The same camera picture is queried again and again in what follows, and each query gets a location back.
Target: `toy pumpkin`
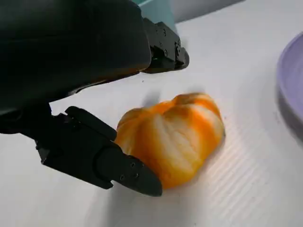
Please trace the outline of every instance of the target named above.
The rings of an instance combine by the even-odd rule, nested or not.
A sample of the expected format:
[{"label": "toy pumpkin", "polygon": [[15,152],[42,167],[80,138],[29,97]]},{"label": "toy pumpkin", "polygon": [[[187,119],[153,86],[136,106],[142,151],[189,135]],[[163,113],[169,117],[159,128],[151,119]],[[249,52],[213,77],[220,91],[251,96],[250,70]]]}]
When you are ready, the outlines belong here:
[{"label": "toy pumpkin", "polygon": [[130,110],[118,124],[116,143],[152,169],[165,189],[192,179],[223,137],[213,99],[192,93]]}]

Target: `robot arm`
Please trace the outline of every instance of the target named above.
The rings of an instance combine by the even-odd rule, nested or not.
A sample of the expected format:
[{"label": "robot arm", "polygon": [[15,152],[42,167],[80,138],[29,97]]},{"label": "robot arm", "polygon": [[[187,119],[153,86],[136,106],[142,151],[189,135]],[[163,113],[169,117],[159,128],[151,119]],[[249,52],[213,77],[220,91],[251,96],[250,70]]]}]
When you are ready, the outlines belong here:
[{"label": "robot arm", "polygon": [[0,5],[0,132],[36,141],[43,165],[102,187],[151,196],[157,176],[83,109],[52,116],[49,102],[141,71],[187,67],[177,34],[128,0],[10,0]]}]

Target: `purple plate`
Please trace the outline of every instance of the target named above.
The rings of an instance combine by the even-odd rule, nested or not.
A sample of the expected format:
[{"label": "purple plate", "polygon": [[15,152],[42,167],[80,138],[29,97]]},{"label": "purple plate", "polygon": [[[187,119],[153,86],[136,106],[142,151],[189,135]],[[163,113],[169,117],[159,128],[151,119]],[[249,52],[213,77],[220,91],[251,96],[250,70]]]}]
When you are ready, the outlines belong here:
[{"label": "purple plate", "polygon": [[303,122],[303,33],[284,49],[278,62],[277,80],[285,101]]}]

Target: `black bracket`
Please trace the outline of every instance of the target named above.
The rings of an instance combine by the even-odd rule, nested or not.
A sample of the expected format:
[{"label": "black bracket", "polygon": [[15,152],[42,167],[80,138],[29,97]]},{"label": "black bracket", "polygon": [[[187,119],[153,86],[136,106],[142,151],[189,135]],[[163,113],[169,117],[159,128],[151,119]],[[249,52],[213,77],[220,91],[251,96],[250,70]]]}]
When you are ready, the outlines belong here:
[{"label": "black bracket", "polygon": [[147,18],[143,22],[152,55],[151,64],[144,72],[159,73],[186,68],[189,55],[181,47],[179,36],[163,22],[154,24]]},{"label": "black bracket", "polygon": [[32,106],[0,118],[1,133],[21,133],[36,141],[43,165],[98,187],[112,180],[140,193],[160,196],[157,176],[114,143],[116,131],[89,112],[69,107],[53,116],[49,104]]}]

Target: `white table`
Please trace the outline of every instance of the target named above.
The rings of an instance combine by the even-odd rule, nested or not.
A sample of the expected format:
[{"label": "white table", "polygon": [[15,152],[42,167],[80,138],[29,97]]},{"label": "white table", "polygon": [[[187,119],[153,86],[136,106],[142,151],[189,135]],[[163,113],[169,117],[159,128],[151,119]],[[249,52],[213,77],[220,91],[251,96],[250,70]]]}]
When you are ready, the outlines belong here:
[{"label": "white table", "polygon": [[247,0],[184,22],[188,69],[137,75],[53,104],[55,113],[76,105],[115,127],[148,96],[205,90],[220,106],[227,138],[190,184],[160,198],[119,185],[102,190],[41,165],[33,141],[1,135],[0,225],[301,227],[303,148],[277,107],[275,70],[303,30],[302,8],[302,0]]}]

